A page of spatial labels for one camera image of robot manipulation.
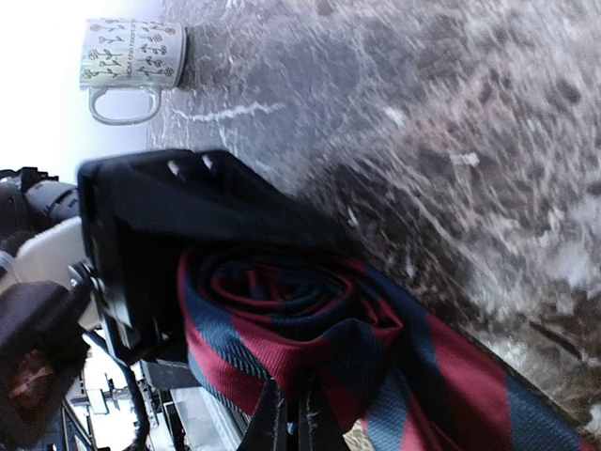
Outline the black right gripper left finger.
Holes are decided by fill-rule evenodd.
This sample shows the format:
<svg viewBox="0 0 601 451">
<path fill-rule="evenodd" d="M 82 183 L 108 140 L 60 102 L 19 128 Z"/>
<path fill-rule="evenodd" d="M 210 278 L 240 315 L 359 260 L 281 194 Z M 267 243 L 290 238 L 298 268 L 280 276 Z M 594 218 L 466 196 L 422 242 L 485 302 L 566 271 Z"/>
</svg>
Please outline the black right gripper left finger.
<svg viewBox="0 0 601 451">
<path fill-rule="evenodd" d="M 286 451 L 288 404 L 275 380 L 264 384 L 239 451 Z"/>
</svg>

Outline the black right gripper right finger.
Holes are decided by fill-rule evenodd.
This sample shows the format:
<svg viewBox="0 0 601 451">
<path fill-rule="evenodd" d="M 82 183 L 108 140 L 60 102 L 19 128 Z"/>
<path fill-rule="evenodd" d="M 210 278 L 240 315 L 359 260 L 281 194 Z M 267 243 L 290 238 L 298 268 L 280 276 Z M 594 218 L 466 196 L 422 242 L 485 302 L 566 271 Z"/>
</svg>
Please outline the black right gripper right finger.
<svg viewBox="0 0 601 451">
<path fill-rule="evenodd" d="M 312 376 L 298 398 L 298 449 L 302 451 L 341 451 L 346 449 L 331 404 L 320 378 Z"/>
</svg>

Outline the red navy striped tie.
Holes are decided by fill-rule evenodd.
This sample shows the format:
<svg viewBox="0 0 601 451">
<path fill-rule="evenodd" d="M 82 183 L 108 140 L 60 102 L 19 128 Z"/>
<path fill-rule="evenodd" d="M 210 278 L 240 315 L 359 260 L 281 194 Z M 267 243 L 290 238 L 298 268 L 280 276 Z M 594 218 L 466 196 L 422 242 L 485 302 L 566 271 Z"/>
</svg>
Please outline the red navy striped tie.
<svg viewBox="0 0 601 451">
<path fill-rule="evenodd" d="M 289 401 L 312 376 L 342 431 L 376 450 L 587 450 L 528 388 L 352 257 L 201 244 L 177 267 L 194 376 L 256 412 L 273 381 Z"/>
</svg>

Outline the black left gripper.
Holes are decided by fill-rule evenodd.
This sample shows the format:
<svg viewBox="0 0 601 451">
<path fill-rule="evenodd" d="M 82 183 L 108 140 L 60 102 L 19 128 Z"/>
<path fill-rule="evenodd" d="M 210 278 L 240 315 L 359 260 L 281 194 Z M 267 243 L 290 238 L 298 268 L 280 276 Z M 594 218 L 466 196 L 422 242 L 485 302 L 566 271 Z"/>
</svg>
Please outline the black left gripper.
<svg viewBox="0 0 601 451">
<path fill-rule="evenodd" d="M 77 182 L 102 325 L 121 362 L 183 360 L 177 264 L 193 239 L 333 251 L 350 243 L 332 218 L 224 150 L 97 159 Z"/>
</svg>

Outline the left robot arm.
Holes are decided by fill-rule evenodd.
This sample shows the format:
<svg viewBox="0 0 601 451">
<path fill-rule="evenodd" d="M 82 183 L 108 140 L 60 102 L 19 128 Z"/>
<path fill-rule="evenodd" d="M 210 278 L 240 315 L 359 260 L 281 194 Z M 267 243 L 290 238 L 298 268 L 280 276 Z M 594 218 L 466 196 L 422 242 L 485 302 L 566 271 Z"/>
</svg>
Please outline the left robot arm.
<svg viewBox="0 0 601 451">
<path fill-rule="evenodd" d="M 12 256 L 74 221 L 63 249 L 83 249 L 98 281 L 111 351 L 134 363 L 181 336 L 177 262 L 190 245 L 249 242 L 339 250 L 345 230 L 280 193 L 224 150 L 169 149 L 85 163 L 70 185 L 26 167 L 1 175 L 1 239 Z"/>
</svg>

